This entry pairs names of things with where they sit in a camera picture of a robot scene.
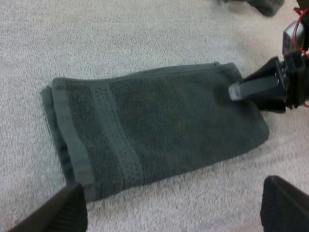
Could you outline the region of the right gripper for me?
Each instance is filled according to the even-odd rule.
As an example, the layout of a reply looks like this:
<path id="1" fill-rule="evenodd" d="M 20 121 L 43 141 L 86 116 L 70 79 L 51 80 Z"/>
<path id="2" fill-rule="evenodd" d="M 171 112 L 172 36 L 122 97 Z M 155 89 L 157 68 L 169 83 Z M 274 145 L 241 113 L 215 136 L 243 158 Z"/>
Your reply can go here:
<path id="1" fill-rule="evenodd" d="M 271 58 L 260 69 L 228 87 L 234 102 L 253 102 L 261 111 L 285 113 L 286 108 L 308 107 L 309 58 L 299 52 L 281 63 Z"/>

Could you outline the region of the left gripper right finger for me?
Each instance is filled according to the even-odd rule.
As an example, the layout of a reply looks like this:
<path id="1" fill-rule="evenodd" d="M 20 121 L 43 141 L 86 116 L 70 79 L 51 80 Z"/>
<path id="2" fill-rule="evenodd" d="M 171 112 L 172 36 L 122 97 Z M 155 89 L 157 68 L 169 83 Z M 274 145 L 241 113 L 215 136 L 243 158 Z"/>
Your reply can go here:
<path id="1" fill-rule="evenodd" d="M 268 176 L 260 217 L 265 232 L 307 232 L 309 196 L 277 175 Z"/>

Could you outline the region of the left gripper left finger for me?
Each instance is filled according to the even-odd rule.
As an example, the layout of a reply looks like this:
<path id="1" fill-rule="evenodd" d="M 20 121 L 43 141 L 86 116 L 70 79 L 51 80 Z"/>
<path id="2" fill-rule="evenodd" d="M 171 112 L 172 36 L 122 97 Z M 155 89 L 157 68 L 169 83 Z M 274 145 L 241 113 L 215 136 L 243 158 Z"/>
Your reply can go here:
<path id="1" fill-rule="evenodd" d="M 11 232 L 85 232 L 87 208 L 81 184 L 65 186 Z"/>

